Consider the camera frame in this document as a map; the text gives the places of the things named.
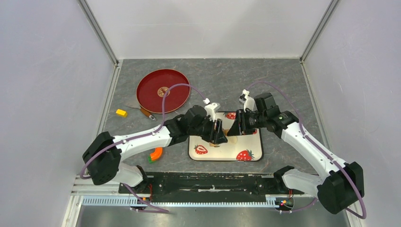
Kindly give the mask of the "white strawberry enamel tray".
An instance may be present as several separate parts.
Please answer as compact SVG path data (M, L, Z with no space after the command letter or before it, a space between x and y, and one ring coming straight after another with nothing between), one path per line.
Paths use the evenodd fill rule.
M261 133L238 136L235 145L224 143L219 147L210 147L199 136L189 137L189 157L195 161L252 161L263 157Z

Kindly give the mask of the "wooden dough roller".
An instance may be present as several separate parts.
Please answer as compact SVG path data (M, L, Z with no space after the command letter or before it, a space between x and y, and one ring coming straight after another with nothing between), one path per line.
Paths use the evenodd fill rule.
M229 131L228 129L223 129L223 134L224 134L225 137L227 137L228 131ZM210 147L219 147L220 144L209 143L209 146Z

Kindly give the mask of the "small dough ball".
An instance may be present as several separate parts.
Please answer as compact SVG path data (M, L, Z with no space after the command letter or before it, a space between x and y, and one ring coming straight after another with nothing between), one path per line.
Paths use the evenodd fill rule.
M235 145L238 142L238 137L237 136L227 136L227 142L228 142L228 144Z

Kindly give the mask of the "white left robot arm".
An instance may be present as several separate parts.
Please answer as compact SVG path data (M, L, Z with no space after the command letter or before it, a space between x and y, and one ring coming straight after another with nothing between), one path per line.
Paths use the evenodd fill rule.
M195 105L185 114L165 121L150 130L129 135L111 136L105 131L97 135L83 154L84 170L94 185L110 181L131 187L137 193L148 188L148 180L140 166L130 166L124 160L154 148L165 148L198 136L207 143L223 144L228 139L223 132L222 120L213 120L209 109Z

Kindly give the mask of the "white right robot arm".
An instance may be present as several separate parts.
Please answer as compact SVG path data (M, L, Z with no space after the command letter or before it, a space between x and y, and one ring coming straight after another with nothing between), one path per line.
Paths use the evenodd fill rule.
M273 174L273 187L279 193L297 190L314 196L331 214L347 210L364 197L363 168L357 162L348 163L330 152L307 132L300 120L290 111L280 111L271 93L251 97L248 90L239 96L243 109L228 136L250 135L266 128L292 146L315 169L316 175L286 166Z

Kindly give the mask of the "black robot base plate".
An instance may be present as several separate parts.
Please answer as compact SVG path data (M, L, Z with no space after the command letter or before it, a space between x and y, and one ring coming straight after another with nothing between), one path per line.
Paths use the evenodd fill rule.
M138 196L149 194L152 202L262 202L266 195L289 198L301 191L287 189L273 174L145 172L132 187Z

